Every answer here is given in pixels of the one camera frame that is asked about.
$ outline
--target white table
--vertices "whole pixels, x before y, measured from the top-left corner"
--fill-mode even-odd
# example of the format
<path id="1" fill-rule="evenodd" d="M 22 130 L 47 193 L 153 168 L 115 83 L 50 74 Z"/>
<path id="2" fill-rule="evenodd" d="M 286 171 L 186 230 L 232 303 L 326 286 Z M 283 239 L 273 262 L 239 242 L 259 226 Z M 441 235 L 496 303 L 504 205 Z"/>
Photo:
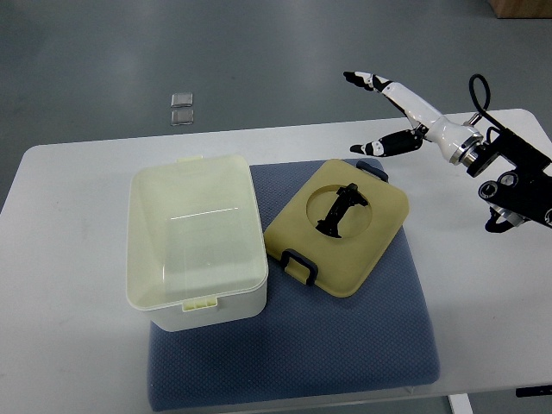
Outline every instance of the white table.
<path id="1" fill-rule="evenodd" d="M 548 156 L 524 110 L 493 114 Z M 457 122 L 469 114 L 450 116 Z M 485 122 L 478 127 L 483 129 Z M 355 143 L 405 119 L 169 135 L 33 147 L 0 215 L 0 412 L 145 413 L 149 322 L 125 298 L 130 180 L 145 166 L 239 153 L 250 164 L 354 158 Z M 259 410 L 538 386 L 552 382 L 552 231 L 526 223 L 488 234 L 477 179 L 426 142 L 383 159 L 408 195 L 405 232 L 442 363 L 441 378 L 396 389 L 194 412 Z"/>

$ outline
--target gray floor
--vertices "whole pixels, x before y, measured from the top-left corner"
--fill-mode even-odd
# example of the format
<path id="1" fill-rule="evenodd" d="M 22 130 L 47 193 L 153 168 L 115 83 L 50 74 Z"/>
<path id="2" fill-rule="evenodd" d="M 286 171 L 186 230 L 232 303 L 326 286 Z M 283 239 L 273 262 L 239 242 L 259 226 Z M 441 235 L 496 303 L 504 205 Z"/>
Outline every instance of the gray floor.
<path id="1" fill-rule="evenodd" d="M 0 0 L 0 206 L 24 152 L 57 142 L 398 117 L 342 72 L 408 85 L 442 112 L 524 108 L 552 136 L 552 21 L 499 20 L 486 0 Z M 170 96 L 195 122 L 171 127 Z M 470 395 L 475 414 L 552 411 L 549 397 Z M 450 412 L 445 398 L 304 413 Z"/>

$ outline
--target cardboard box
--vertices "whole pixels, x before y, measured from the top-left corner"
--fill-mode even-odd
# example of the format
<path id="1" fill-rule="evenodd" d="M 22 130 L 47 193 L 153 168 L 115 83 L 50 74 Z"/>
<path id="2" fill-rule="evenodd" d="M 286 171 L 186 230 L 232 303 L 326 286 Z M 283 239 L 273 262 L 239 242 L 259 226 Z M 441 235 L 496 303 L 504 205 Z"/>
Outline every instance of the cardboard box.
<path id="1" fill-rule="evenodd" d="M 550 19 L 550 0 L 489 0 L 499 19 Z"/>

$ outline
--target black fingertip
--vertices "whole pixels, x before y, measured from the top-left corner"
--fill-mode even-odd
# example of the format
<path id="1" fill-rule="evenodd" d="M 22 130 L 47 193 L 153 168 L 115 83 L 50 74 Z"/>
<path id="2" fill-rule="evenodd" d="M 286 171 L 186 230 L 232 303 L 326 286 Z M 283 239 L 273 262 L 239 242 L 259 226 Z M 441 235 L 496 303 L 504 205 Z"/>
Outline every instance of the black fingertip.
<path id="1" fill-rule="evenodd" d="M 353 145 L 351 147 L 351 153 L 364 154 L 364 151 L 362 151 L 362 145 Z"/>
<path id="2" fill-rule="evenodd" d="M 355 86 L 359 86 L 360 88 L 364 88 L 367 86 L 364 83 L 364 79 L 361 76 L 356 76 L 354 72 L 344 72 L 343 76 L 348 82 Z"/>

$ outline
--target lid handle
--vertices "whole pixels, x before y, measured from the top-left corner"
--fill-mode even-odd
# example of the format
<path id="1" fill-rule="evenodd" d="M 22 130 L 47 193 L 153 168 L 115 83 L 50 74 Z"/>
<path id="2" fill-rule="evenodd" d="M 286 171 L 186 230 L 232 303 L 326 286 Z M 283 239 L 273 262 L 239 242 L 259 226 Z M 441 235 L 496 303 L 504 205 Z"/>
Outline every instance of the lid handle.
<path id="1" fill-rule="evenodd" d="M 359 187 L 355 183 L 347 187 L 339 187 L 337 200 L 329 209 L 328 215 L 323 220 L 318 220 L 317 230 L 330 237 L 341 239 L 337 224 L 341 221 L 349 207 L 360 204 L 368 205 L 368 201 L 359 193 Z"/>
<path id="2" fill-rule="evenodd" d="M 389 176 L 385 172 L 383 172 L 379 168 L 376 168 L 375 166 L 371 166 L 370 164 L 368 164 L 363 160 L 357 161 L 356 167 L 359 170 L 364 170 L 367 173 L 375 175 L 377 178 L 381 179 L 382 181 L 385 181 L 386 183 L 389 182 Z"/>

